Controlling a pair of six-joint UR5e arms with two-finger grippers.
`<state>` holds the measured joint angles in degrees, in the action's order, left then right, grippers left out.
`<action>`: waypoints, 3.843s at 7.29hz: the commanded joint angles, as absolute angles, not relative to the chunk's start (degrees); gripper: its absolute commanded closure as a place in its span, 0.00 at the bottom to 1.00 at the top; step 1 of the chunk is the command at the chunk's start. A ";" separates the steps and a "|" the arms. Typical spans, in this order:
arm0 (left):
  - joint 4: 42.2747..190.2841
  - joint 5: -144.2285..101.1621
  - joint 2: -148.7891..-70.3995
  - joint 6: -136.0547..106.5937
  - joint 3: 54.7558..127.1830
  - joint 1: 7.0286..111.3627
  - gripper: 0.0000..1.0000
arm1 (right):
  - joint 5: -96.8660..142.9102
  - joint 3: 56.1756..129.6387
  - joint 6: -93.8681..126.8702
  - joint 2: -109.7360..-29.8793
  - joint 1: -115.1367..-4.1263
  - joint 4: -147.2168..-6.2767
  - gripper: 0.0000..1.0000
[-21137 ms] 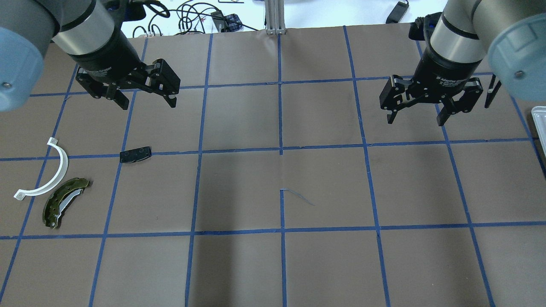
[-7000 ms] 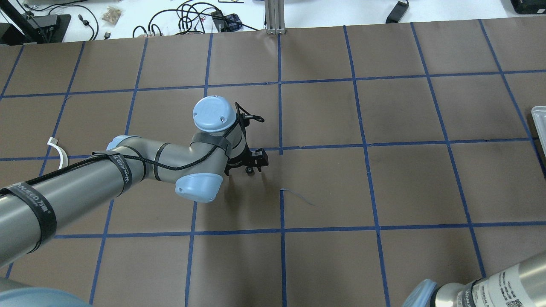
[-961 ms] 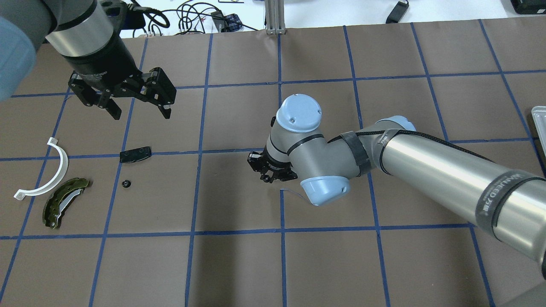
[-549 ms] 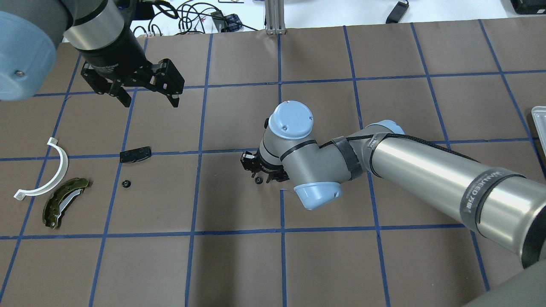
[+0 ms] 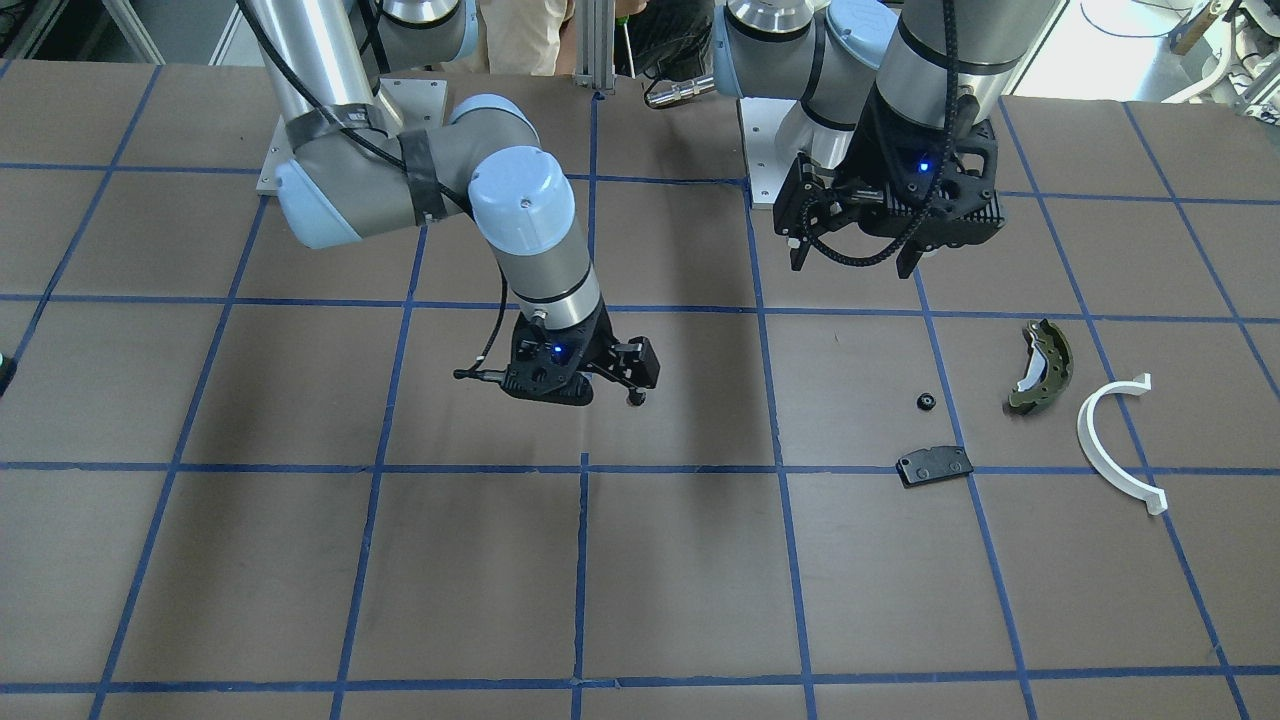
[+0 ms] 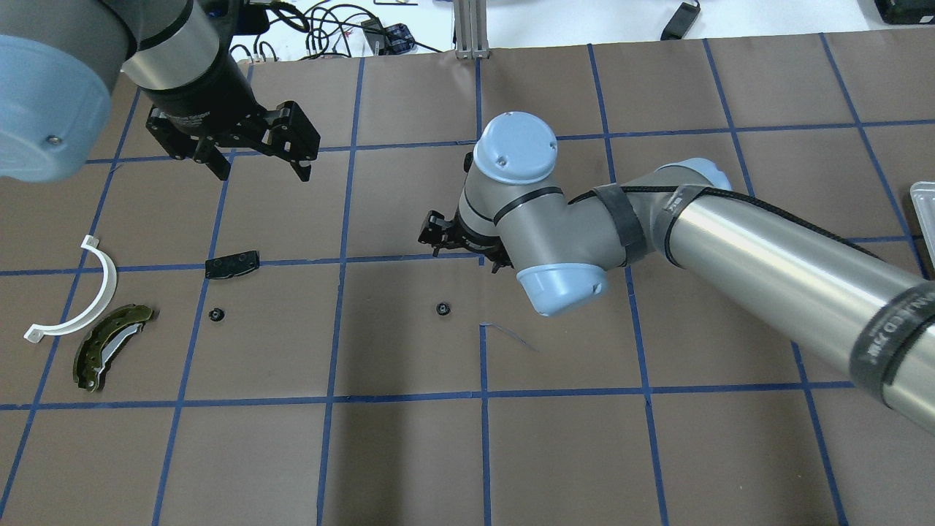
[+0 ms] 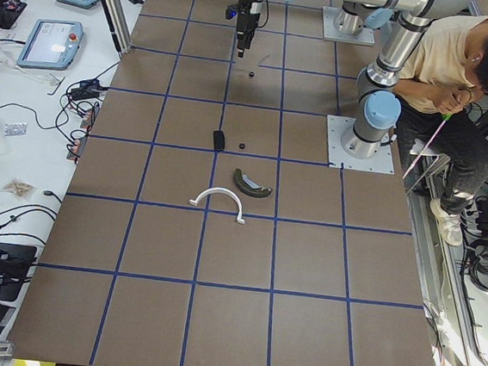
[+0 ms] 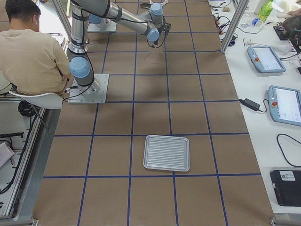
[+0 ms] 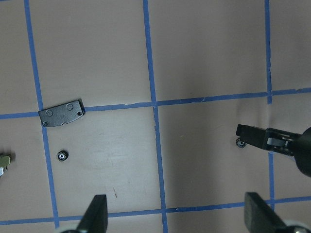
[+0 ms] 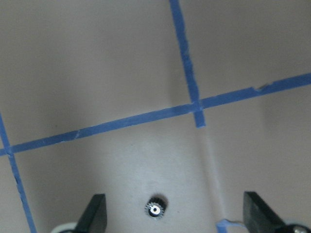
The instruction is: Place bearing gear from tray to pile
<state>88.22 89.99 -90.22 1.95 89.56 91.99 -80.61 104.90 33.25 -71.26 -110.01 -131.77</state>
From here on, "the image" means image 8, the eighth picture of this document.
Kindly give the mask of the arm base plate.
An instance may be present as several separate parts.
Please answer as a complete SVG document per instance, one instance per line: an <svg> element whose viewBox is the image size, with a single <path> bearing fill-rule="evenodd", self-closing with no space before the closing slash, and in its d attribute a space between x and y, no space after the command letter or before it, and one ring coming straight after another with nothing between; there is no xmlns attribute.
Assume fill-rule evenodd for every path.
<svg viewBox="0 0 301 226"><path fill-rule="evenodd" d="M112 21L105 23L102 21L99 24L89 23L87 32L89 33L105 33L105 32L115 32L117 24Z"/></svg>
<svg viewBox="0 0 301 226"><path fill-rule="evenodd" d="M87 87L78 86L77 82L73 81L70 96L67 101L69 104L104 104L106 102L106 95L109 83L109 74L94 74L94 82L86 91Z"/></svg>

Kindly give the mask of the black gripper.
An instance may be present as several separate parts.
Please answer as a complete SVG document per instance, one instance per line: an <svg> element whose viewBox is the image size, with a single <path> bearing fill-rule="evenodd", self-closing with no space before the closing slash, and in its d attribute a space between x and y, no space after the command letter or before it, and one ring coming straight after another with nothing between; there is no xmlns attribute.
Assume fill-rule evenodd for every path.
<svg viewBox="0 0 301 226"><path fill-rule="evenodd" d="M162 23L162 26L158 29L158 32L159 32L159 34L164 34L164 35L168 35L168 34L166 34L165 33L165 31L163 30L163 23Z"/></svg>

